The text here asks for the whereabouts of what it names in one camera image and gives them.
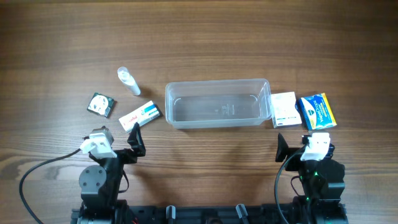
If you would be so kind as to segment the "clear plastic container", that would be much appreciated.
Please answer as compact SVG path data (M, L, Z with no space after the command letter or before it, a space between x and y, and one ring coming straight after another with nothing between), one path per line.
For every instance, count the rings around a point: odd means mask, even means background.
M175 129L259 126L272 118L271 87L265 78L168 83L165 118Z

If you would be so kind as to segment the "white red medicine box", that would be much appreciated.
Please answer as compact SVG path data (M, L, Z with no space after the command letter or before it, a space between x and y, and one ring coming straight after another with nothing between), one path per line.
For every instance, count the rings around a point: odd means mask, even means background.
M157 109L153 101L149 101L138 109L119 118L119 122L125 132L130 133L136 123L138 123L139 126L143 126L159 116L160 111Z

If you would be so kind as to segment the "dark green round-label box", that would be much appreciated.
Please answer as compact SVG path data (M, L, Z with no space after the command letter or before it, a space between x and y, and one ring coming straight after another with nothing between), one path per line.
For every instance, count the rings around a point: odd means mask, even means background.
M87 106L87 110L90 113L108 118L115 106L115 103L116 102L112 97L103 95L101 93L94 93Z

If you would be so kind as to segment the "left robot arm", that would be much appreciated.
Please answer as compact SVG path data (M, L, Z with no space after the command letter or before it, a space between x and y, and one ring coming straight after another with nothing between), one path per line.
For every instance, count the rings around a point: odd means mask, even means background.
M84 138L80 149L97 164L84 169L79 176L82 204L73 210L71 222L82 223L138 223L126 200L119 200L121 180L127 177L124 165L135 164L138 157L146 155L139 123L135 123L129 134L129 148L113 150L114 138L103 126L94 129Z

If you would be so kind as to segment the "white Beiersdorf plaster box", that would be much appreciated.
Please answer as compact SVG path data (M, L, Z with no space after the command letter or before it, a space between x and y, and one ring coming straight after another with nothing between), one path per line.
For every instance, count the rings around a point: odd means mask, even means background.
M294 91L271 95L274 128L302 124L296 101Z

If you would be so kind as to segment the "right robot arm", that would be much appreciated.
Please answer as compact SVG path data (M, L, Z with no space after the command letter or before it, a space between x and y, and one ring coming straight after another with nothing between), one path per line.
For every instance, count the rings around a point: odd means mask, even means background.
M274 182L279 223L348 223L340 203L345 189L345 166L332 159L335 146L328 133L302 136L303 146L289 147L281 133L277 137L275 161L282 165ZM279 202L279 179L283 171L297 172L303 194L294 197L287 211Z

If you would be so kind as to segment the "blue yellow VapoDrops box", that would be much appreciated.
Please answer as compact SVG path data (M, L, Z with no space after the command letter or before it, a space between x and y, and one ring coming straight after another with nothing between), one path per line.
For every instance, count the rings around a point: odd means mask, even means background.
M301 97L298 102L309 130L332 128L337 125L325 93Z

